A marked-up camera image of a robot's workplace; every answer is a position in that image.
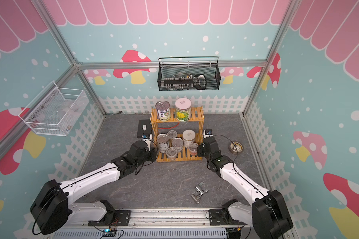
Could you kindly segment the red-label clear plastic cup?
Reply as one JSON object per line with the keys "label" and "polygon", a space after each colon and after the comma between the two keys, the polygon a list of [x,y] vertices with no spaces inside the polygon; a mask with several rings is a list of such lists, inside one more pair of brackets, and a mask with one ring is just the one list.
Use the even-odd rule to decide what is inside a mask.
{"label": "red-label clear plastic cup", "polygon": [[198,150],[198,144],[195,142],[191,143],[188,146],[188,151],[189,151],[190,155],[192,155],[192,156],[197,156],[197,150]]}

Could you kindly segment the brown-label clear plastic cup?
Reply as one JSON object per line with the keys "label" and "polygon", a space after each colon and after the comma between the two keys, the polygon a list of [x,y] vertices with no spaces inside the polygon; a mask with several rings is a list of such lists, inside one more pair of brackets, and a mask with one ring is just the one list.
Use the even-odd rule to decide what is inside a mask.
{"label": "brown-label clear plastic cup", "polygon": [[166,151],[167,159],[170,161],[175,161],[178,156],[178,151],[175,147],[169,147]]}

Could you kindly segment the yellow seed jar white lid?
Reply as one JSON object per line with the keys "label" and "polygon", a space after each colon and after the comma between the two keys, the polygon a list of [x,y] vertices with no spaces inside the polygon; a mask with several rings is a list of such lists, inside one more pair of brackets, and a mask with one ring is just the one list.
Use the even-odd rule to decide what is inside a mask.
{"label": "yellow seed jar white lid", "polygon": [[191,100],[179,98],[175,102],[176,119],[178,121],[188,121],[191,117]]}

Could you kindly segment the purple-label tin can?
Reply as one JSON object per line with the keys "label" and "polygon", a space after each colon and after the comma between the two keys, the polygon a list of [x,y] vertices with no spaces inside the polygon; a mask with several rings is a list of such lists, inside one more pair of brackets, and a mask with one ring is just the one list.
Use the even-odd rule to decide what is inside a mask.
{"label": "purple-label tin can", "polygon": [[171,118],[170,104],[167,101],[158,101],[156,103],[156,110],[158,119],[160,121],[168,121]]}

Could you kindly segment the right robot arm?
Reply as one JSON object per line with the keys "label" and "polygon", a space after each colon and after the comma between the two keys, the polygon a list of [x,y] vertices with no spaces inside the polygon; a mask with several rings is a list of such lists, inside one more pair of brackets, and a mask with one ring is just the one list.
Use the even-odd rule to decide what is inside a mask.
{"label": "right robot arm", "polygon": [[244,174],[232,159],[222,155],[214,136],[203,139],[197,155],[205,157],[207,168],[231,184],[249,203],[230,201],[229,218],[247,224],[261,239],[284,237],[294,227],[283,195],[260,186]]}

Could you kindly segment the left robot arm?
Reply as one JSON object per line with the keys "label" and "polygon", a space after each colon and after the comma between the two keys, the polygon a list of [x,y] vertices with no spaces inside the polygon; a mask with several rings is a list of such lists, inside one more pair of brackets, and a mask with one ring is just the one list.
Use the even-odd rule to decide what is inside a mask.
{"label": "left robot arm", "polygon": [[33,228],[48,235],[66,224],[77,222],[108,222],[115,216],[114,208],[101,200],[92,204],[75,202],[86,194],[130,174],[138,175],[144,166],[155,162],[158,145],[152,140],[138,140],[121,156],[82,176],[57,182],[46,182],[30,208],[35,222]]}

